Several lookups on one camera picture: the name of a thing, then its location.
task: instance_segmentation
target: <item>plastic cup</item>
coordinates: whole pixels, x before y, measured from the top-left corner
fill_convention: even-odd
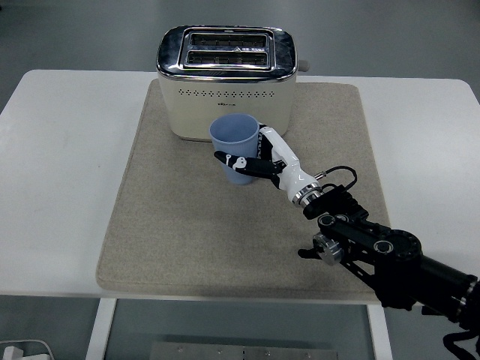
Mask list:
[[[259,123],[253,116],[233,113],[214,120],[208,132],[216,151],[256,158],[259,129]],[[240,174],[223,163],[220,165],[232,184],[246,185],[254,180],[252,176]]]

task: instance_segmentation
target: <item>black cable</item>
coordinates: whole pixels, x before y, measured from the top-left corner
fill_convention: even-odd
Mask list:
[[[332,173],[336,170],[348,170],[352,173],[353,175],[353,181],[350,182],[346,187],[345,187],[345,190],[349,190],[353,185],[355,185],[355,183],[357,182],[357,180],[359,179],[357,177],[357,172],[352,169],[350,166],[345,166],[345,165],[340,165],[340,166],[334,166],[332,167],[331,169],[328,169],[327,171],[325,171],[325,173],[329,174],[329,173]]]
[[[460,360],[476,360],[475,356],[454,344],[455,341],[470,340],[476,336],[479,336],[479,333],[472,330],[448,334],[443,337],[443,345],[445,345],[450,353],[457,356]]]
[[[337,185],[329,182],[328,184],[325,184],[325,185],[322,186],[322,191],[324,191],[326,188],[334,188],[335,189],[336,187],[337,187]]]

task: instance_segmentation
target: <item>toaster slot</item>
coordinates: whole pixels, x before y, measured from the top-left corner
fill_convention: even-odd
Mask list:
[[[215,65],[245,66],[267,68],[268,56],[265,52],[226,52],[226,51],[190,51],[187,57],[190,66]]]
[[[204,47],[266,47],[267,37],[261,34],[192,34],[190,43]]]

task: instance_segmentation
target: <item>beige mat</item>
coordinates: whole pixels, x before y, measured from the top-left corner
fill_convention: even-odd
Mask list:
[[[297,84],[284,139],[312,175],[340,164],[355,168],[353,196],[372,221],[388,223],[356,87]],[[306,220],[269,180],[232,185],[211,143],[173,134],[154,80],[105,235],[97,282],[108,290],[169,296],[375,299],[341,265],[297,256],[299,248],[311,248],[317,231],[317,222]]]

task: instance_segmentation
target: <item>toaster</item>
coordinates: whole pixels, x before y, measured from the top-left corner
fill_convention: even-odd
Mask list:
[[[285,134],[296,83],[292,36],[279,28],[179,26],[160,42],[157,74],[173,133],[209,141],[209,126],[247,113]]]

